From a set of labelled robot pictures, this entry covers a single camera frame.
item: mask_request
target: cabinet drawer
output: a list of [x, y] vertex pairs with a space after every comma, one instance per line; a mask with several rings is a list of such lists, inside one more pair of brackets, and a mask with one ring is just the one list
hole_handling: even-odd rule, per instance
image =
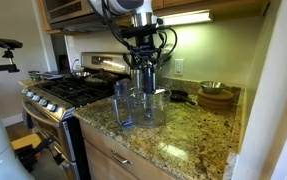
[[135, 152], [81, 122], [84, 139], [139, 179], [174, 179]]
[[85, 150], [92, 179], [137, 179], [86, 140]]

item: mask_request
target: oven handle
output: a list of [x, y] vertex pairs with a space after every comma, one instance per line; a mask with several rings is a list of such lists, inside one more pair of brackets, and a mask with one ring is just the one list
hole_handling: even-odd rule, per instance
[[38, 116], [37, 114], [35, 114], [34, 112], [32, 112], [32, 111], [30, 110], [30, 108], [27, 106], [26, 103], [27, 103], [27, 102], [24, 101], [24, 99], [23, 99], [23, 101], [22, 101], [23, 108], [25, 109], [25, 111], [26, 111], [30, 116], [32, 116], [33, 118], [35, 118], [35, 119], [41, 121], [41, 122], [44, 123], [44, 124], [53, 126], [53, 127], [55, 127], [55, 128], [59, 128], [59, 123], [52, 123], [50, 120]]

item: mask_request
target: floor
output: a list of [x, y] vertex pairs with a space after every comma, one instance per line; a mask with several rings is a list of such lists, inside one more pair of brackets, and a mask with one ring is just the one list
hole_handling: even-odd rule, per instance
[[[8, 126], [5, 128], [9, 136], [10, 141], [20, 139], [24, 136], [31, 134], [24, 126], [23, 122]], [[38, 161], [33, 165], [33, 171], [31, 172], [35, 180], [66, 180], [64, 172], [55, 163], [50, 152], [44, 149], [41, 152], [41, 156]]]

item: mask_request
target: frying pan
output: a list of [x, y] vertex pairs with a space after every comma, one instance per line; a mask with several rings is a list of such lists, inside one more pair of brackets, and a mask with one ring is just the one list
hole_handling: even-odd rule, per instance
[[195, 102], [191, 101], [187, 96], [188, 93], [181, 90], [171, 90], [171, 101], [174, 102], [188, 102], [191, 105], [195, 105]]

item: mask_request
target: drawer handle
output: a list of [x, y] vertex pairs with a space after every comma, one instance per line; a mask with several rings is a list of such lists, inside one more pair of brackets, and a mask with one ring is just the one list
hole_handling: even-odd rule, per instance
[[114, 150], [111, 150], [111, 151], [112, 151], [112, 157], [113, 157], [115, 160], [117, 160], [119, 163], [121, 163], [121, 164], [125, 164], [125, 163], [132, 164], [131, 161], [129, 161], [129, 160], [123, 158], [122, 156], [118, 155], [118, 154], [116, 153], [116, 151], [114, 151]]

